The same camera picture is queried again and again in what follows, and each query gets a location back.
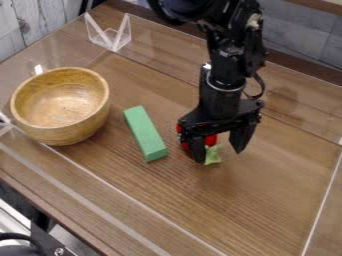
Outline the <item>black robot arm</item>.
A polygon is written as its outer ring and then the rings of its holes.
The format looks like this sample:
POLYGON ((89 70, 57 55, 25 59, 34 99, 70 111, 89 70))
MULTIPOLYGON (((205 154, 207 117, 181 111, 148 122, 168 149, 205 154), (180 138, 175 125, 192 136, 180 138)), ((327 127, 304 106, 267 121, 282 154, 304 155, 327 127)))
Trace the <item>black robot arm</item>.
POLYGON ((179 142, 193 161, 205 162, 207 149, 227 132, 241 152, 260 122, 262 95, 244 92, 249 78, 262 82, 266 64, 263 17, 258 0, 147 0, 172 25, 193 23, 205 34, 209 61, 200 66, 199 102, 177 120, 179 142))

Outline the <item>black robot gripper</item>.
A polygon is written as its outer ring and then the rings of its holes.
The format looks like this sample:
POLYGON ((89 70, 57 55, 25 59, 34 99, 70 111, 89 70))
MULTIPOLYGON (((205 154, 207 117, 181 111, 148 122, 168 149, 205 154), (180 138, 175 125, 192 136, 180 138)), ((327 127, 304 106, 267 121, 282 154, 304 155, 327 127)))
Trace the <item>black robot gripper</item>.
MULTIPOLYGON (((260 95, 241 98, 245 81, 232 88, 223 89, 213 84, 211 70, 201 67, 199 79, 199 103, 195 109, 179 120, 185 131, 197 135, 219 135, 228 132, 228 141, 236 154, 247 147, 260 122, 260 109, 264 102, 260 95)), ((196 163, 205 161, 205 143, 203 136, 185 139, 185 150, 196 163)))

